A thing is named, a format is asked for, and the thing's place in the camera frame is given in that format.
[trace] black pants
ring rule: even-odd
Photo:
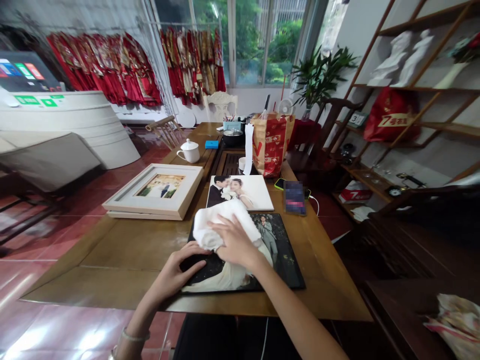
[[[260,360],[266,317],[188,314],[181,327],[173,360]],[[263,360],[300,359],[278,317],[268,318]]]

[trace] smartphone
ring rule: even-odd
[[[283,208],[288,214],[307,215],[304,186],[300,181],[284,181]]]
[[[286,182],[287,180],[285,180],[284,178],[279,178],[276,183],[275,183],[275,187],[278,189],[278,190],[284,190],[284,183]],[[305,198],[305,200],[308,200],[310,195],[312,195],[312,192],[307,189],[306,187],[303,189],[303,197]]]

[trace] black suit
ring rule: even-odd
[[[218,189],[215,185],[210,185],[210,191],[208,192],[208,201],[206,207],[210,208],[225,201],[227,200],[222,197],[222,191]]]

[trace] flower vase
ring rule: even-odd
[[[311,108],[306,108],[305,112],[303,113],[303,116],[301,117],[301,120],[303,122],[310,121],[310,112],[312,111]]]
[[[470,64],[469,62],[457,62],[453,64],[450,71],[444,78],[433,88],[434,89],[448,89],[452,86],[452,83],[455,81],[455,78],[460,74],[460,72]]]

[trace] teacup lid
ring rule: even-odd
[[[196,142],[190,141],[190,139],[187,139],[185,143],[183,143],[180,146],[180,149],[182,150],[193,150],[198,148],[199,145]]]

